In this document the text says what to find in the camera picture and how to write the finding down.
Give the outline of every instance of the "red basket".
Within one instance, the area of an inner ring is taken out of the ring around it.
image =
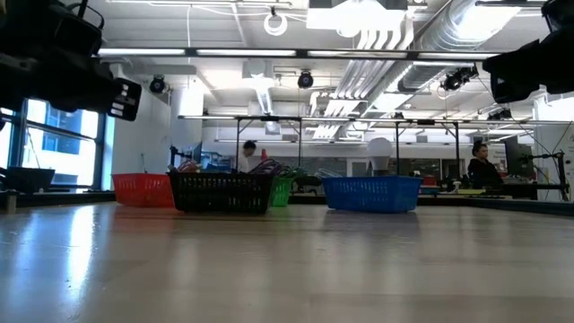
[[[116,200],[126,206],[173,207],[170,177],[157,174],[112,175]]]

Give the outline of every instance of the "man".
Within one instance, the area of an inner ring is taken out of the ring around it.
[[[250,140],[243,144],[243,152],[241,152],[238,157],[237,172],[247,173],[251,170],[249,168],[248,158],[253,155],[256,148],[257,146],[255,143]]]

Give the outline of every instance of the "monitor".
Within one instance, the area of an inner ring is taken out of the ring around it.
[[[532,178],[535,174],[535,166],[532,163],[532,148],[525,144],[519,144],[517,137],[504,141],[506,148],[506,163],[508,174],[523,178]]]

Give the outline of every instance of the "black camera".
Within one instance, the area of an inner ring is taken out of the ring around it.
[[[300,89],[308,89],[313,86],[313,76],[311,76],[310,71],[303,71],[299,76],[299,80],[297,81],[297,85],[299,85]]]
[[[574,91],[574,2],[549,0],[542,7],[542,15],[551,32],[548,37],[484,61],[496,102],[524,100],[540,84],[550,94]]]
[[[25,98],[35,98],[68,112],[87,109],[135,120],[142,87],[114,78],[109,65],[94,57],[104,20],[97,12],[99,26],[83,19],[91,10],[87,0],[68,6],[56,0],[2,2],[0,106],[17,111]]]

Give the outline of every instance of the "desk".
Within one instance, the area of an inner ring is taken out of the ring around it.
[[[503,184],[502,189],[487,190],[487,193],[497,193],[512,198],[538,199],[538,189],[562,189],[558,184]]]

